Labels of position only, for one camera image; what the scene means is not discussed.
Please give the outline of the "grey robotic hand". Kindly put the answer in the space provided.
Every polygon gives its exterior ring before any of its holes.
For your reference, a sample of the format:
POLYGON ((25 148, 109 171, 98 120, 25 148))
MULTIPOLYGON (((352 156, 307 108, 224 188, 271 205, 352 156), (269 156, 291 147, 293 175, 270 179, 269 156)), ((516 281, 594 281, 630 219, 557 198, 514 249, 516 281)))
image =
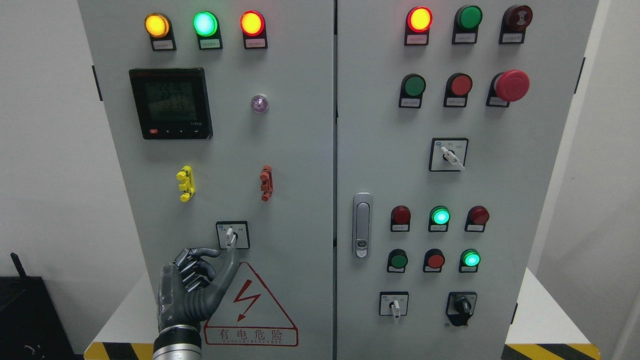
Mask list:
POLYGON ((240 266, 235 244, 227 249, 219 273, 202 259, 220 255, 221 251, 213 248, 184 248, 172 263, 162 267, 157 308, 160 332, 177 325, 199 328, 215 314, 240 266))

